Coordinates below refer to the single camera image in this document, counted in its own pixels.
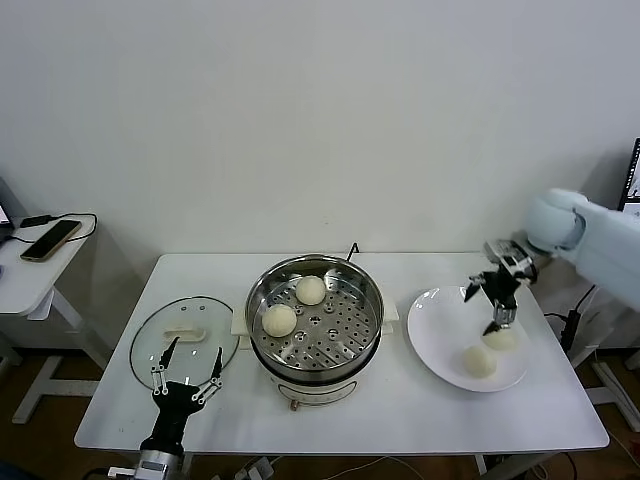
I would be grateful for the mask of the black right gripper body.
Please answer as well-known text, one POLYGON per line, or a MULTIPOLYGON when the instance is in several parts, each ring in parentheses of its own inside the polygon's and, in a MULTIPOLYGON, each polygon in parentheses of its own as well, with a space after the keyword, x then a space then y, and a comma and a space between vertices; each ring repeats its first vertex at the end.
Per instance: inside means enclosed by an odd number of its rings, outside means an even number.
POLYGON ((520 283, 504 267, 499 267, 496 271, 485 271, 482 273, 482 289, 492 303, 502 305, 504 308, 515 308, 515 292, 520 283))

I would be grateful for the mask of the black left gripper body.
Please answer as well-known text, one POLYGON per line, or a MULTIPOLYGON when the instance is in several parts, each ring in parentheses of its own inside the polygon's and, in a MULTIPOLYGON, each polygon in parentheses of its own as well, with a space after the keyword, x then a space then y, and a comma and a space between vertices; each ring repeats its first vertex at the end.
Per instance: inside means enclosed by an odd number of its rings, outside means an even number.
POLYGON ((193 399, 199 395, 197 386, 168 382, 166 387, 166 394, 152 395, 159 412, 151 435, 142 442, 142 450, 183 453, 182 441, 188 418, 204 405, 193 399))

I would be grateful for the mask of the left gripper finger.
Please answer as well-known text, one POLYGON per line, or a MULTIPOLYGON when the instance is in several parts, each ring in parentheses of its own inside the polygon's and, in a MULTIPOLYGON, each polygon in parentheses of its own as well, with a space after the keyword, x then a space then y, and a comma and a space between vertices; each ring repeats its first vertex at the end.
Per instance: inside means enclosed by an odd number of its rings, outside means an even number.
POLYGON ((171 358, 175 351, 176 345, 179 342, 179 337, 176 336, 169 346, 163 351, 160 356, 159 362, 157 365, 154 365, 151 368, 151 377, 153 382, 153 392, 154 396, 158 395, 167 395, 168 394, 168 385, 166 380, 166 371, 169 367, 171 358))
POLYGON ((221 373, 223 370, 223 348, 218 348, 215 363, 211 377, 206 382, 203 388, 200 388, 193 396, 192 400, 196 403, 206 403, 210 400, 222 387, 223 382, 221 379, 221 373))

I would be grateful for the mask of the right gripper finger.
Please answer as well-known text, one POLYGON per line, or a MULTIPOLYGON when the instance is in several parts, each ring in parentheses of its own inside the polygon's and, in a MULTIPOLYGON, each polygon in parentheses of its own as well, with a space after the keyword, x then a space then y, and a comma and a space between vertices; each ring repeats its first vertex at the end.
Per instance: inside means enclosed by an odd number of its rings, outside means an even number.
POLYGON ((483 335, 487 336, 503 329, 509 329, 516 317, 516 303, 507 304, 496 301, 493 305, 492 321, 485 328, 483 335))
POLYGON ((478 292, 480 292, 486 284, 486 275, 480 272, 477 275, 469 277, 469 285, 465 289, 464 302, 470 301, 478 292))

